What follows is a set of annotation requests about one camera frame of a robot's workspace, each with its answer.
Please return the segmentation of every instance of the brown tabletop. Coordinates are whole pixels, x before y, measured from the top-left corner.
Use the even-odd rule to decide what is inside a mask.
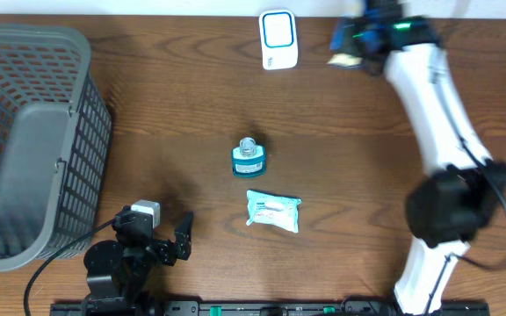
[[[0,16],[65,25],[90,41],[91,72],[114,111],[97,223],[138,199],[162,203],[157,237],[195,212],[192,256],[155,269],[155,295],[204,300],[386,296],[411,234],[404,199],[423,179],[410,124],[384,78],[326,66],[334,18],[298,18],[294,69],[261,65],[256,18]],[[448,44],[455,83],[477,133],[506,161],[506,21],[469,20]],[[241,137],[266,145],[264,176],[232,175]],[[247,189],[302,198],[300,232],[245,226]],[[114,239],[112,229],[94,241]],[[506,252],[498,212],[469,255]],[[0,314],[22,313],[36,261],[0,273]],[[31,292],[33,314],[89,293],[83,256],[52,263]],[[459,264],[444,298],[484,298],[506,315],[506,271]]]

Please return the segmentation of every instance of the gray basket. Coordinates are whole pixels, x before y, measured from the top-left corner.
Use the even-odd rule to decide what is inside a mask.
[[[89,65],[77,31],[0,25],[0,271],[92,229],[111,117]]]

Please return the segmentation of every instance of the white background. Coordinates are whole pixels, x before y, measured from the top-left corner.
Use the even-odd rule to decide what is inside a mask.
[[[447,18],[456,1],[408,0],[409,14]],[[506,0],[471,0],[465,18],[506,18]],[[287,8],[299,17],[336,17],[357,0],[0,0],[0,13],[258,16]]]

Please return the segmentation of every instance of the wood grain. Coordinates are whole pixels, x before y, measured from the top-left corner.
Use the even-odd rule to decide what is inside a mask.
[[[160,201],[157,235],[172,238],[195,212],[188,262],[156,269],[156,295],[204,300],[342,300],[388,295],[410,233],[404,198],[423,178],[416,141],[383,78],[326,66],[333,18],[299,18],[300,61],[261,67],[255,18],[0,16],[0,23],[74,27],[90,41],[91,71],[114,111],[110,160],[98,223],[123,205]],[[470,119],[492,154],[506,161],[506,21],[459,24],[450,63]],[[246,135],[267,146],[269,169],[232,176],[229,152]],[[247,189],[303,199],[300,233],[245,226]],[[112,230],[95,241],[114,238]],[[506,251],[499,215],[471,256]],[[88,292],[83,257],[55,262],[33,287],[33,314]],[[40,262],[0,274],[0,314],[22,313]],[[461,263],[445,298],[485,298],[506,315],[506,271]]]

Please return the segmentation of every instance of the green tape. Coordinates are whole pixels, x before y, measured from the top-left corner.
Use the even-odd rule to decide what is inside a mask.
[[[210,307],[210,316],[221,316],[221,307]]]

